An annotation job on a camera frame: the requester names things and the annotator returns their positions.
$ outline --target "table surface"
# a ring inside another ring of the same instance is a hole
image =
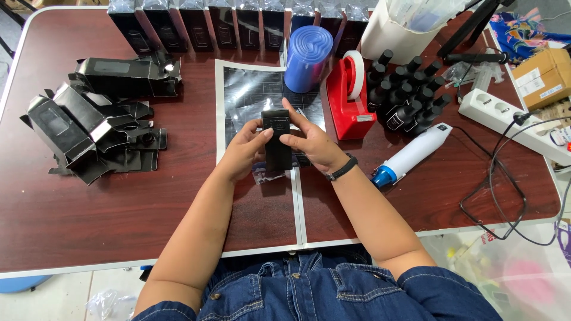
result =
[[[466,17],[453,20],[431,42],[422,54],[426,64]],[[29,21],[0,122],[4,137],[0,142],[0,272],[157,258],[215,166],[215,58],[279,65],[277,53],[263,51],[188,53],[182,57],[180,96],[150,99],[155,127],[168,130],[168,149],[159,153],[158,170],[105,175],[91,186],[74,177],[49,175],[48,169],[55,165],[52,152],[18,117],[44,88],[55,89],[64,82],[76,59],[133,55],[105,10],[52,9]],[[503,83],[490,84],[489,93],[521,106],[512,82],[504,77]],[[326,101],[325,125],[335,138]],[[457,109],[457,105],[446,107],[437,120],[461,126],[492,149],[498,133]],[[408,141],[376,123],[365,139],[339,145],[359,159],[365,172],[371,172]],[[525,219],[555,216],[560,200],[544,158],[513,142],[500,158],[528,197]],[[458,202],[482,181],[488,167],[485,154],[453,130],[441,148],[384,194],[415,231],[473,226]],[[354,239],[355,231],[331,184],[313,167],[300,173],[300,212],[307,242]],[[501,175],[494,178],[494,191],[508,218],[514,220],[522,205],[518,194]],[[242,181],[235,191],[224,250],[297,244],[294,194],[289,175],[260,186],[251,176]],[[468,209],[485,224],[503,222],[487,188],[468,200]]]

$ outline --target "hand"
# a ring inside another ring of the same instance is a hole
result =
[[[272,138],[272,128],[256,131],[262,127],[261,119],[247,122],[226,148],[226,152],[216,166],[222,175],[226,175],[232,183],[243,179],[252,170],[252,164],[263,162],[264,145]]]
[[[305,152],[313,165],[320,171],[331,174],[347,164],[349,157],[318,125],[296,113],[287,99],[284,98],[282,104],[285,109],[289,110],[290,121],[301,129],[306,137],[282,135],[280,136],[282,143]]]

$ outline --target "power strip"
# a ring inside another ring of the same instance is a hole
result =
[[[513,122],[514,115],[525,114],[521,109],[480,89],[474,89],[464,96],[458,112],[500,134]],[[521,129],[538,122],[542,120],[531,116],[522,126],[514,124],[506,136],[511,137]],[[554,121],[534,126],[518,134],[513,140],[560,165],[571,165],[571,152],[566,146],[555,145],[549,137],[550,129],[559,124],[559,121]]]

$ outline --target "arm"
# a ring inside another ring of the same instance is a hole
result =
[[[281,142],[304,151],[320,171],[332,173],[348,162],[349,157],[323,130],[296,113],[285,98],[283,105],[307,138],[282,135]],[[414,231],[358,166],[332,184],[357,237],[375,262],[389,269],[395,279],[412,267],[436,265]]]
[[[256,119],[236,134],[160,254],[134,315],[162,301],[182,302],[198,314],[202,292],[222,255],[235,183],[260,161],[258,150],[274,133],[256,132],[261,126],[262,120]]]

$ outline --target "black wristband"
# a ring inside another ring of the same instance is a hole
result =
[[[327,180],[336,180],[337,178],[343,176],[345,173],[347,173],[348,171],[350,171],[355,165],[359,164],[359,161],[357,160],[357,158],[349,153],[347,153],[347,156],[349,156],[349,161],[347,162],[347,164],[345,164],[343,167],[341,167],[339,170],[331,173],[331,174],[325,174],[325,177],[327,178]]]

